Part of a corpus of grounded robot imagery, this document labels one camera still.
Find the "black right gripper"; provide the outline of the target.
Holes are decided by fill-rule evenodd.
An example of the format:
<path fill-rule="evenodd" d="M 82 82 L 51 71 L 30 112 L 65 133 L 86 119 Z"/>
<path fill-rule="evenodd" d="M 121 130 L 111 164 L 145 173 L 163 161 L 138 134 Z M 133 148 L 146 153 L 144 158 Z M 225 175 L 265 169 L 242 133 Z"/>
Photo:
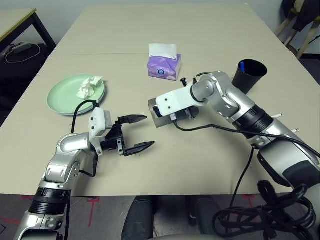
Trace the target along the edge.
<path fill-rule="evenodd" d="M 185 77 L 181 78 L 179 81 L 182 83 L 182 85 L 184 87 L 186 87 L 188 84 Z M 193 120 L 196 117 L 196 115 L 199 114 L 199 109 L 196 106 L 191 106 L 191 107 L 185 108 L 184 111 L 185 111 L 186 116 L 191 120 Z"/>

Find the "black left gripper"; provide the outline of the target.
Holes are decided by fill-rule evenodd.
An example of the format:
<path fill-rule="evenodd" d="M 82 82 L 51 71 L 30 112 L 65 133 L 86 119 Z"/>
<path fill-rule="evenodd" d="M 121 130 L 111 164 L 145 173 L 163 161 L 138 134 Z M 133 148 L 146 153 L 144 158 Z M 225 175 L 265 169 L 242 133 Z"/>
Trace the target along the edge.
<path fill-rule="evenodd" d="M 120 156 L 131 156 L 143 152 L 151 147 L 155 141 L 148 141 L 135 144 L 131 148 L 125 149 L 125 142 L 122 132 L 122 124 L 134 124 L 147 119 L 147 116 L 141 114 L 131 114 L 121 116 L 106 134 L 104 140 L 100 143 L 103 151 L 117 150 Z"/>

